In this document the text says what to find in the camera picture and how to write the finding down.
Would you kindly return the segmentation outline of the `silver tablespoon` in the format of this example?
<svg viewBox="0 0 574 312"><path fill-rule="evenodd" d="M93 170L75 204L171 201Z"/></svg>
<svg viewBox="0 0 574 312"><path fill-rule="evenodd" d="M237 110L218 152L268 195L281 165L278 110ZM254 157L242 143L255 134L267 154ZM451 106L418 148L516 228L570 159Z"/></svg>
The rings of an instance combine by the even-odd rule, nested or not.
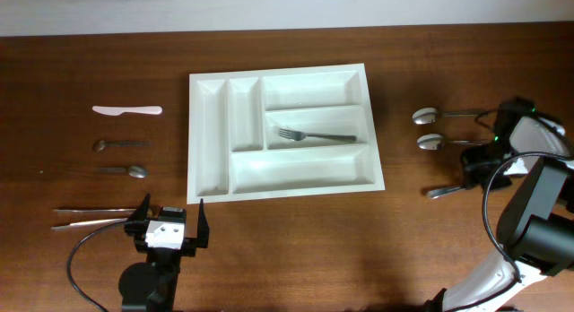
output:
<svg viewBox="0 0 574 312"><path fill-rule="evenodd" d="M437 108L421 108L412 115L412 121L416 125L429 125L437 122L443 117L477 117L486 112L483 108L473 108L464 110L441 111Z"/></svg>
<svg viewBox="0 0 574 312"><path fill-rule="evenodd" d="M422 150L437 151L449 144L476 146L488 144L489 142L489 140L453 140L442 134L425 134L419 137L416 143Z"/></svg>

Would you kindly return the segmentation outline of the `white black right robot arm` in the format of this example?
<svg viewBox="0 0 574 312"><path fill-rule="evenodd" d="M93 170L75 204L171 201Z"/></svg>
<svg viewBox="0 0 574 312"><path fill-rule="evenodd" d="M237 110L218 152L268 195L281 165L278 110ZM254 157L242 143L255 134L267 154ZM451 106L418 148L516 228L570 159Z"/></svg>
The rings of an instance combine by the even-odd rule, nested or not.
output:
<svg viewBox="0 0 574 312"><path fill-rule="evenodd" d="M516 97L493 111L489 142L465 142L463 183L434 189L436 199L479 186L483 226L494 246L463 281L426 301L424 310L501 311L526 287L573 268L573 144L561 121Z"/></svg>

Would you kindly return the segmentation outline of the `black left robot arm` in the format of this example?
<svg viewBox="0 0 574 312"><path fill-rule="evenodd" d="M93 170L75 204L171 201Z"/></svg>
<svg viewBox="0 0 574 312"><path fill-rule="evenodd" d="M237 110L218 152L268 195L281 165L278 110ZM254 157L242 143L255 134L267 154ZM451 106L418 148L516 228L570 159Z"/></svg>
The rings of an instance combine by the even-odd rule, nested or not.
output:
<svg viewBox="0 0 574 312"><path fill-rule="evenodd" d="M174 307L181 259L194 257L196 250L207 248L210 228L204 204L199 204L197 230L187 237L187 211L162 207L158 216L148 215L151 196L127 218L124 232L134 239L137 252L146 260L131 264L122 272L118 290L123 311L171 311Z"/></svg>

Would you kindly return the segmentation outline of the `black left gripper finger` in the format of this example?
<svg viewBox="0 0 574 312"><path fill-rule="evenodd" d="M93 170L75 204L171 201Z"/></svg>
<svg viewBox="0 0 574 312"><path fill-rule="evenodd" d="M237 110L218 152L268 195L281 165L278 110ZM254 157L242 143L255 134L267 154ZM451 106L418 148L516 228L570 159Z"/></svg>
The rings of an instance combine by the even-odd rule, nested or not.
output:
<svg viewBox="0 0 574 312"><path fill-rule="evenodd" d="M150 209L151 195L147 194L142 203L135 209L135 211L126 219L124 232L127 236L136 236L142 234L147 226L148 212Z"/></svg>
<svg viewBox="0 0 574 312"><path fill-rule="evenodd" d="M205 215L204 199L200 200L196 229L196 247L208 248L210 227Z"/></svg>

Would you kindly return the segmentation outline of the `silver fork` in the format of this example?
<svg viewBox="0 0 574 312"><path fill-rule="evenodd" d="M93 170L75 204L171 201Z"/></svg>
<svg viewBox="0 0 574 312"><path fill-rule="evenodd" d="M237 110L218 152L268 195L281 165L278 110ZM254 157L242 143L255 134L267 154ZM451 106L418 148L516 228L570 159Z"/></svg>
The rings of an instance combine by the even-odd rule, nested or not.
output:
<svg viewBox="0 0 574 312"><path fill-rule="evenodd" d="M301 131L295 131L295 130L284 129L284 128L279 128L277 133L279 136L281 136L283 138L293 140L296 142L303 141L307 138L327 139L327 140L346 142L346 143L354 143L357 141L357 137L355 135L304 133Z"/></svg>
<svg viewBox="0 0 574 312"><path fill-rule="evenodd" d="M464 186L445 186L445 187L440 187L440 188L435 188L432 190L429 190L426 193L426 196L430 199L437 199L437 198L441 198L443 196L446 195L451 195L454 194L456 192L461 192L461 191L465 191L466 188Z"/></svg>

